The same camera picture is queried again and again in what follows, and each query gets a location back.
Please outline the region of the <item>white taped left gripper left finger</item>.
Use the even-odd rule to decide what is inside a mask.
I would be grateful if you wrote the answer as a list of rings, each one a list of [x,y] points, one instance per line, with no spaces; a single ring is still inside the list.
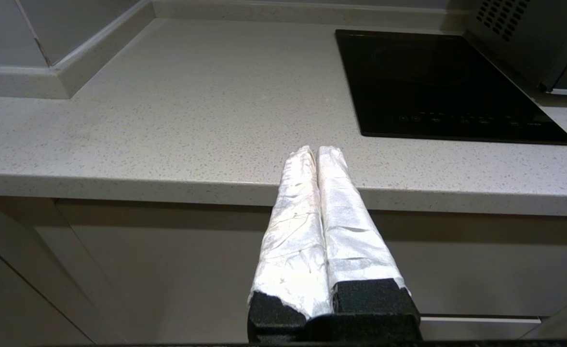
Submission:
[[[291,152],[283,166],[248,307],[251,343],[305,340],[306,323],[333,312],[317,166],[308,146]]]

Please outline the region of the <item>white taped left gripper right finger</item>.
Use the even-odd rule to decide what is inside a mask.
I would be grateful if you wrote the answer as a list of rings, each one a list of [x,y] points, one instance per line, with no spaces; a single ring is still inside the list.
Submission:
[[[351,180],[343,152],[320,147],[317,165],[333,312],[316,319],[316,340],[420,341],[420,314]]]

